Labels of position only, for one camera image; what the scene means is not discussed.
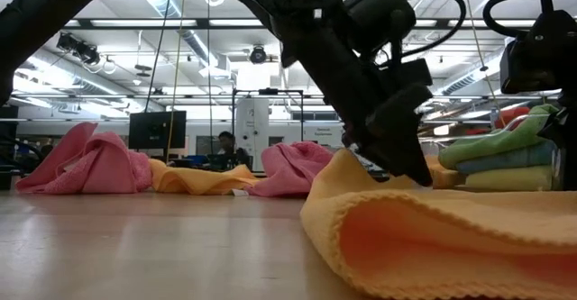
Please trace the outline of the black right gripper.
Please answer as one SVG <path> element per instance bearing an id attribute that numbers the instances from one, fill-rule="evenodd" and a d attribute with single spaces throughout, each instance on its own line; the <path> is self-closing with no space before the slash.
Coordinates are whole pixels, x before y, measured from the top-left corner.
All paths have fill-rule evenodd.
<path id="1" fill-rule="evenodd" d="M 552 141 L 553 190 L 576 190 L 576 21 L 570 15 L 549 15 L 549 64 L 563 108 L 550 114 L 538 136 Z"/>

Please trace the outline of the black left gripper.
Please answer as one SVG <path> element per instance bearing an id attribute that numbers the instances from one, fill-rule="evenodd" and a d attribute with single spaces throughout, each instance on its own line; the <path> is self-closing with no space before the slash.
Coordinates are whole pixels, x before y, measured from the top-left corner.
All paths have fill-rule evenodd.
<path id="1" fill-rule="evenodd" d="M 299 61 L 344 123 L 346 144 L 393 176 L 431 186 L 416 108 L 432 97 L 419 62 L 401 63 L 416 23 L 407 0 L 272 0 L 282 60 Z"/>

